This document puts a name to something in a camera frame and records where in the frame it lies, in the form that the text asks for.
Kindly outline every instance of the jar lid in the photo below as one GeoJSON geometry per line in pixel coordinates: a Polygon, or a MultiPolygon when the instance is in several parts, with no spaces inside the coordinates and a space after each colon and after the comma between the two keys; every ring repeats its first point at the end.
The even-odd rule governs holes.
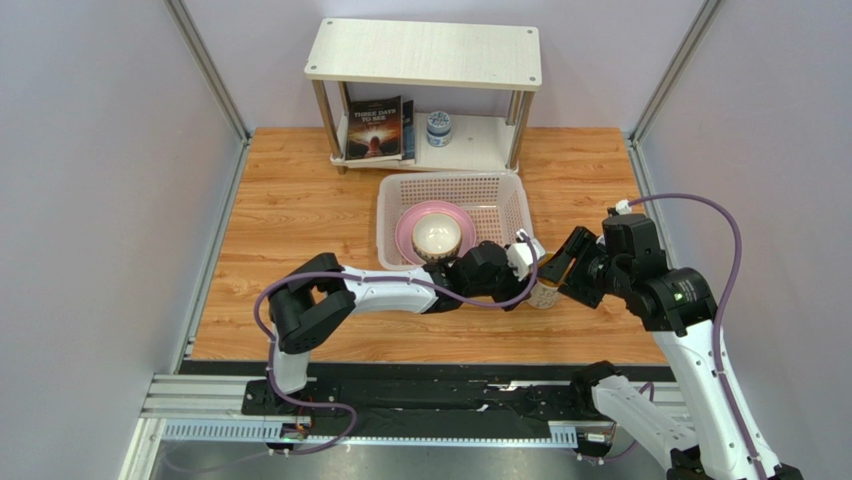
{"type": "Polygon", "coordinates": [[[426,128],[435,135],[447,133],[450,131],[451,125],[450,115],[447,112],[438,110],[429,114],[426,121],[426,128]]]}

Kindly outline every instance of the cable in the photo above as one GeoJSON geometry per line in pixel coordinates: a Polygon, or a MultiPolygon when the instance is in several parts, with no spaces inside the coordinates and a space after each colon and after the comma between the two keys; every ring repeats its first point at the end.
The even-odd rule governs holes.
{"type": "MultiPolygon", "coordinates": [[[[648,400],[653,402],[654,401],[654,393],[656,392],[656,387],[654,386],[653,382],[648,382],[645,385],[642,385],[642,387],[639,388],[639,393],[640,394],[645,393],[645,391],[648,390],[648,389],[651,390],[650,395],[648,395],[648,400]]],[[[639,446],[639,442],[636,441],[636,440],[633,440],[633,443],[631,443],[629,447],[625,448],[624,451],[619,453],[618,455],[614,455],[612,457],[601,457],[601,458],[590,457],[588,455],[581,455],[580,458],[582,460],[585,460],[585,461],[591,463],[592,465],[604,465],[604,464],[607,464],[607,463],[618,463],[618,462],[624,460],[625,458],[627,458],[631,453],[633,453],[633,451],[636,450],[636,447],[638,447],[638,446],[639,446]]]]}
{"type": "Polygon", "coordinates": [[[267,376],[268,376],[268,379],[269,379],[269,384],[272,386],[272,389],[275,392],[275,394],[278,395],[279,397],[281,397],[284,401],[291,403],[293,405],[298,405],[298,406],[301,406],[301,407],[308,407],[308,408],[340,408],[340,409],[346,410],[347,412],[349,412],[351,414],[349,426],[347,426],[346,429],[340,435],[337,435],[334,438],[332,438],[331,440],[329,440],[328,442],[323,443],[323,444],[316,446],[316,447],[311,447],[311,448],[304,449],[304,450],[291,451],[291,452],[289,452],[289,455],[307,455],[309,453],[317,453],[317,452],[321,452],[323,450],[327,450],[327,449],[333,447],[334,445],[337,444],[337,442],[339,442],[341,439],[343,439],[344,437],[349,435],[349,433],[352,431],[352,429],[355,428],[355,423],[357,422],[358,414],[355,412],[354,408],[352,408],[349,405],[343,404],[343,403],[303,402],[301,400],[297,400],[293,397],[286,395],[284,392],[282,392],[278,388],[278,384],[275,382],[275,371],[273,369],[273,359],[275,358],[275,343],[276,343],[275,334],[272,333],[272,330],[267,328],[266,325],[264,325],[263,320],[260,318],[260,306],[263,304],[263,301],[265,299],[269,298],[269,296],[272,293],[283,288],[286,284],[288,284],[290,282],[297,281],[297,280],[314,280],[314,279],[318,279],[318,278],[340,278],[340,279],[343,279],[343,280],[351,280],[351,281],[357,281],[357,282],[363,281],[365,283],[375,283],[375,282],[414,283],[414,284],[420,285],[422,287],[431,288],[431,289],[435,290],[436,292],[443,293],[444,295],[447,295],[448,297],[453,298],[455,300],[458,300],[458,301],[461,301],[461,302],[464,302],[464,303],[469,303],[471,305],[475,305],[475,306],[478,306],[478,307],[485,307],[485,308],[508,307],[508,306],[512,306],[512,305],[515,305],[517,303],[522,302],[527,297],[527,295],[529,295],[530,291],[532,290],[533,286],[535,285],[535,279],[538,278],[538,258],[536,256],[535,245],[533,245],[532,238],[530,238],[528,235],[523,234],[523,233],[521,235],[522,235],[522,240],[524,241],[524,243],[526,243],[527,246],[530,248],[530,253],[531,253],[531,256],[532,256],[532,272],[530,273],[530,281],[527,283],[527,286],[524,288],[524,290],[518,296],[516,296],[515,298],[512,298],[510,300],[503,301],[503,302],[481,302],[479,300],[473,300],[471,298],[463,297],[463,296],[461,296],[461,295],[459,295],[459,294],[457,294],[457,293],[455,293],[451,290],[448,290],[444,287],[441,287],[439,285],[435,285],[435,284],[430,283],[430,282],[425,281],[425,280],[420,280],[418,278],[411,278],[411,277],[395,276],[395,275],[379,275],[379,276],[375,276],[375,277],[362,278],[358,275],[353,275],[353,274],[350,274],[350,273],[342,273],[342,272],[306,272],[306,273],[296,273],[296,274],[288,275],[288,276],[286,276],[286,277],[284,277],[284,278],[282,278],[282,279],[280,279],[276,282],[273,282],[271,285],[266,287],[263,290],[263,292],[261,292],[260,295],[258,295],[257,300],[254,302],[254,321],[257,324],[258,328],[260,328],[261,331],[263,331],[263,333],[265,333],[266,336],[269,338],[269,360],[268,360],[268,364],[267,364],[267,367],[266,367],[266,371],[267,371],[267,376]]]}
{"type": "Polygon", "coordinates": [[[291,450],[288,452],[288,455],[308,455],[311,453],[322,452],[323,450],[328,450],[329,448],[337,445],[337,442],[342,440],[344,437],[349,435],[352,430],[355,428],[355,423],[358,421],[358,413],[354,408],[350,405],[346,405],[345,403],[335,403],[335,402],[303,402],[301,400],[297,400],[278,388],[278,384],[275,382],[275,373],[272,370],[272,359],[275,358],[275,342],[269,342],[269,365],[266,367],[267,375],[269,375],[269,385],[272,386],[272,391],[275,392],[276,395],[281,397],[285,402],[299,406],[299,407],[307,407],[307,408],[340,408],[342,410],[346,410],[349,412],[349,425],[346,426],[346,429],[343,430],[339,435],[335,436],[331,440],[317,445],[316,447],[305,448],[302,450],[291,450]]]}
{"type": "Polygon", "coordinates": [[[527,284],[526,288],[515,298],[510,300],[505,300],[503,302],[481,302],[479,300],[474,300],[472,298],[467,298],[461,296],[452,290],[444,288],[440,285],[435,285],[434,283],[428,282],[426,280],[421,280],[419,278],[410,278],[410,277],[401,277],[395,275],[380,275],[377,277],[365,277],[362,278],[358,275],[353,275],[351,273],[343,273],[343,272],[306,272],[306,273],[294,273],[292,275],[288,275],[278,281],[273,282],[271,285],[266,287],[263,292],[258,295],[257,300],[254,302],[254,321],[257,324],[258,328],[260,328],[263,333],[269,337],[270,340],[275,340],[275,334],[263,324],[263,320],[260,318],[260,306],[263,304],[263,301],[266,300],[269,295],[280,290],[286,284],[290,282],[294,282],[297,280],[315,280],[318,278],[340,278],[343,280],[351,280],[356,282],[365,282],[365,283],[374,283],[374,282],[402,282],[402,283],[414,283],[416,285],[420,285],[421,287],[431,288],[436,292],[443,293],[444,295],[458,300],[460,302],[468,303],[470,305],[476,307],[483,308],[503,308],[510,307],[517,303],[520,303],[526,298],[527,295],[532,291],[535,286],[535,279],[538,278],[538,257],[535,253],[535,246],[532,243],[532,239],[529,236],[524,235],[523,237],[524,243],[527,244],[530,248],[530,252],[532,254],[532,272],[530,273],[530,281],[527,284]]]}
{"type": "Polygon", "coordinates": [[[227,470],[229,468],[236,467],[237,465],[240,465],[240,464],[243,464],[243,463],[246,463],[246,462],[250,462],[252,460],[257,460],[259,458],[268,457],[268,456],[269,456],[269,450],[264,450],[262,452],[253,453],[251,455],[246,455],[245,457],[234,460],[233,462],[228,462],[224,465],[217,465],[215,467],[198,468],[198,469],[179,467],[179,466],[175,465],[174,463],[172,463],[171,460],[169,460],[169,457],[165,456],[165,455],[160,459],[160,461],[163,463],[163,465],[169,467],[169,469],[174,470],[178,473],[186,473],[186,474],[189,474],[189,475],[203,475],[205,473],[213,473],[213,472],[218,472],[220,470],[227,470]]]}
{"type": "Polygon", "coordinates": [[[739,429],[740,435],[743,437],[743,441],[746,444],[748,454],[751,456],[752,463],[757,471],[757,476],[760,480],[767,480],[768,477],[763,469],[763,463],[760,461],[757,446],[755,445],[754,440],[751,437],[751,433],[748,430],[748,426],[745,423],[745,418],[737,404],[737,399],[734,397],[731,383],[728,381],[728,376],[725,374],[725,364],[722,361],[722,317],[725,314],[725,309],[728,306],[728,300],[731,298],[731,292],[734,289],[734,284],[736,283],[737,276],[740,273],[740,264],[742,263],[743,257],[743,239],[742,234],[740,233],[740,227],[737,225],[737,221],[734,219],[734,216],[731,215],[731,212],[726,210],[725,207],[700,195],[693,195],[689,193],[661,193],[658,195],[649,195],[647,197],[637,198],[636,200],[630,201],[628,205],[632,207],[640,203],[666,199],[692,200],[712,207],[725,217],[725,220],[728,221],[728,224],[731,226],[731,231],[734,234],[734,261],[731,267],[731,273],[728,275],[728,282],[725,284],[725,290],[722,292],[722,296],[719,297],[719,306],[716,309],[716,316],[713,318],[713,364],[716,368],[719,382],[722,384],[722,391],[725,394],[725,400],[727,400],[728,407],[734,415],[737,429],[739,429]]]}

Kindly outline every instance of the white bowl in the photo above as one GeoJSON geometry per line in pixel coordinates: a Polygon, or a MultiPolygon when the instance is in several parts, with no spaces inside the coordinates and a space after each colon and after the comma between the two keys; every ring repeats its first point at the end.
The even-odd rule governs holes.
{"type": "Polygon", "coordinates": [[[459,252],[461,240],[461,226],[445,213],[424,215],[411,233],[415,253],[427,262],[455,256],[459,252]]]}

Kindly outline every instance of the shelf top board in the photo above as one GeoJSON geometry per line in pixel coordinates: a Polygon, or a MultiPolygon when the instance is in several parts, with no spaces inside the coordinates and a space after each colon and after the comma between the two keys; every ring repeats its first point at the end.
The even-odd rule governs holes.
{"type": "Polygon", "coordinates": [[[536,91],[538,29],[326,18],[305,66],[311,80],[536,91]]]}

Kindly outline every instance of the book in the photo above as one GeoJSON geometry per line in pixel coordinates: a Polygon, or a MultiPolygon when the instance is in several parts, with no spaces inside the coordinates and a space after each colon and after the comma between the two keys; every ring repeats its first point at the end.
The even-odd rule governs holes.
{"type": "Polygon", "coordinates": [[[402,97],[352,102],[346,134],[347,163],[402,159],[402,97]]]}
{"type": "Polygon", "coordinates": [[[400,165],[414,165],[417,159],[414,158],[414,100],[409,100],[402,104],[402,160],[400,165]]]}

